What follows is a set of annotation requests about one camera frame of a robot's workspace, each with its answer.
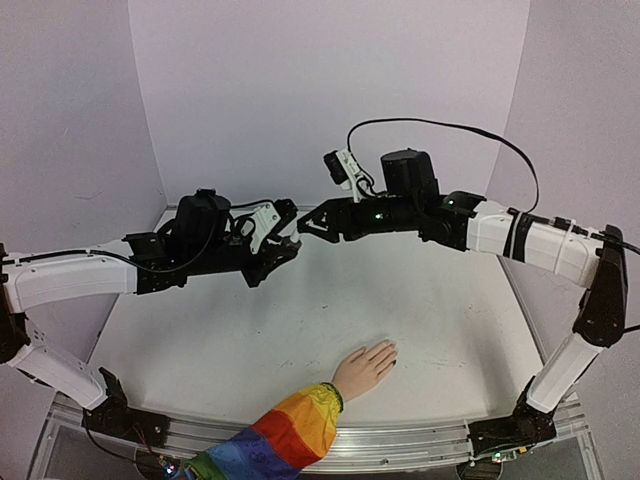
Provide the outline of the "purple nail polish bottle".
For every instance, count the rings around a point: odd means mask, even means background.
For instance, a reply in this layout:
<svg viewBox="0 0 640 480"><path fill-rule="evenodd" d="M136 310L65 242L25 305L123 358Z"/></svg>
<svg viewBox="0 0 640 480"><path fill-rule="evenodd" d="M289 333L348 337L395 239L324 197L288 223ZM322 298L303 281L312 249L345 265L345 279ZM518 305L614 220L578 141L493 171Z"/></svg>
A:
<svg viewBox="0 0 640 480"><path fill-rule="evenodd" d="M287 251L298 252L302 247L302 242L300 240L294 241L290 236L287 236L283 238L281 246Z"/></svg>

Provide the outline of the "mannequin hand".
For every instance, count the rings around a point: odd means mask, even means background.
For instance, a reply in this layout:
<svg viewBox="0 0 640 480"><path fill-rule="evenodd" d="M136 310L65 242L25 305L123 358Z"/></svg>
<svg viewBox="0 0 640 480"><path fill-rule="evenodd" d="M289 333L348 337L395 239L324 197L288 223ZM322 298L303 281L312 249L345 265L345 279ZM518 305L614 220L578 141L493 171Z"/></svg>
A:
<svg viewBox="0 0 640 480"><path fill-rule="evenodd" d="M376 387L397 364L398 348L391 340L363 347L342 360L331 383L348 403Z"/></svg>

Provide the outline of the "rainbow sleeve forearm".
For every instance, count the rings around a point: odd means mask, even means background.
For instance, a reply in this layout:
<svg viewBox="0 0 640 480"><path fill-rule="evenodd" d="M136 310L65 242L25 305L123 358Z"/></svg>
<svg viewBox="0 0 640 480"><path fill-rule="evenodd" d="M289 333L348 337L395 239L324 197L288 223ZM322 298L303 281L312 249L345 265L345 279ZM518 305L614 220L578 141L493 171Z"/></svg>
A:
<svg viewBox="0 0 640 480"><path fill-rule="evenodd" d="M231 439L185 461L179 479L295 479L328 454L344 408L328 382L280 402Z"/></svg>

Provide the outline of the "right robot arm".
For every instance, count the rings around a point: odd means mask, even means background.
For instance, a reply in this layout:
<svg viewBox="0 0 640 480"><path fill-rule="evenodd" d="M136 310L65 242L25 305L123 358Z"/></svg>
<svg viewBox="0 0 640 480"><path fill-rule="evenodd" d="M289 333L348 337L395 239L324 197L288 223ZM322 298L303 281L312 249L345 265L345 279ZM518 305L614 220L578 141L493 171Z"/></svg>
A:
<svg viewBox="0 0 640 480"><path fill-rule="evenodd" d="M513 411L471 423L471 457L499 462L556 436L553 416L594 360L626 333L628 275L621 231L545 218L481 195L414 193L327 200L297 223L327 242L415 231L424 242L492 254L508 264L544 365Z"/></svg>

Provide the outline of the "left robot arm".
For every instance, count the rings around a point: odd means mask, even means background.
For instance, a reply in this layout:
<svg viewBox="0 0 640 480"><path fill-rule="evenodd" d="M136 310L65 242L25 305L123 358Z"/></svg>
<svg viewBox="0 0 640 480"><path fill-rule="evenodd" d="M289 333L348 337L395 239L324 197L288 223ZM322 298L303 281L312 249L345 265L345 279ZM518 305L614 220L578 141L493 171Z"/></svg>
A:
<svg viewBox="0 0 640 480"><path fill-rule="evenodd" d="M116 374L91 366L30 319L55 306L87 306L125 295L182 288L188 279L238 272L257 287L294 259L283 235L297 216L290 199L234 205L213 190L183 197L157 230L121 241L38 254L1 254L1 362L50 387L83 411L82 425L131 442L162 446L169 418L132 406Z"/></svg>

